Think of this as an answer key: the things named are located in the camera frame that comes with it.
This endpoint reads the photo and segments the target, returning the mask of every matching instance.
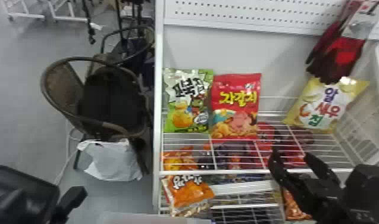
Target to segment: wicker chair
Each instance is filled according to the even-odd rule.
[[[78,110],[79,102],[83,98],[84,84],[70,64],[73,61],[87,61],[91,65],[93,65],[93,63],[96,63],[97,65],[110,66],[115,69],[119,69],[121,73],[124,75],[132,76],[136,83],[139,82],[132,71],[122,67],[117,67],[115,65],[107,63],[106,61],[90,57],[64,58],[62,60],[52,63],[48,68],[46,68],[46,70],[42,74],[40,81],[40,88],[43,93],[43,96],[54,108],[60,111],[77,130],[79,130],[83,134],[82,141],[85,139],[89,139],[91,136],[91,134],[85,129],[84,124],[95,125],[105,129],[111,129],[117,132],[118,134],[112,136],[111,139],[139,138],[143,135],[147,127],[152,126],[148,108],[146,108],[147,115],[143,118],[143,123],[140,124],[138,129],[135,130],[135,133],[130,133],[124,127],[121,127],[113,123],[103,122],[88,117],[80,116],[78,114]],[[147,106],[148,99],[147,97],[145,97],[144,94],[142,95]],[[140,155],[140,152],[136,151],[136,153],[137,160],[142,172],[149,173],[145,161]],[[81,151],[78,151],[74,161],[74,169],[77,169],[80,154]]]

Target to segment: black bag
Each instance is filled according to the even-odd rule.
[[[144,127],[145,111],[145,98],[129,74],[104,66],[86,79],[79,105],[81,116],[110,122],[124,127],[129,133],[136,133]],[[118,134],[88,123],[83,125],[87,132],[102,141]]]

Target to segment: shelf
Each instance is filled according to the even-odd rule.
[[[232,178],[230,175],[221,175],[218,178],[226,178],[225,180],[229,181],[230,177]],[[283,220],[281,194],[275,182],[269,180],[270,176],[250,175],[246,178],[247,182],[218,185],[210,184],[214,182],[210,178],[216,178],[216,175],[204,176],[204,181],[209,183],[215,197],[209,201],[211,209],[197,214],[197,218],[212,219],[216,223],[234,223],[235,220],[231,219],[234,213],[237,216],[236,221],[247,223],[252,220],[254,223],[257,220],[262,223],[264,220],[262,215],[267,213],[270,220]],[[169,215],[168,204],[162,191],[159,196],[159,213]]]
[[[314,134],[281,122],[284,114],[259,115],[259,139],[211,139],[203,133],[164,133],[160,175],[269,173],[273,147],[290,172],[311,172],[302,158],[312,153],[335,172],[351,172],[357,156],[339,134]]]

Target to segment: white plastic bag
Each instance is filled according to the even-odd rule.
[[[84,171],[95,178],[104,181],[131,181],[142,178],[136,153],[127,139],[120,142],[87,140],[80,142],[77,149],[87,152],[93,158]]]

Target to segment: black robotic claw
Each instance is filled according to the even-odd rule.
[[[268,168],[317,224],[379,223],[379,167],[357,165],[342,189],[337,175],[322,160],[306,153],[304,161],[319,179],[289,173],[277,150],[273,150]]]

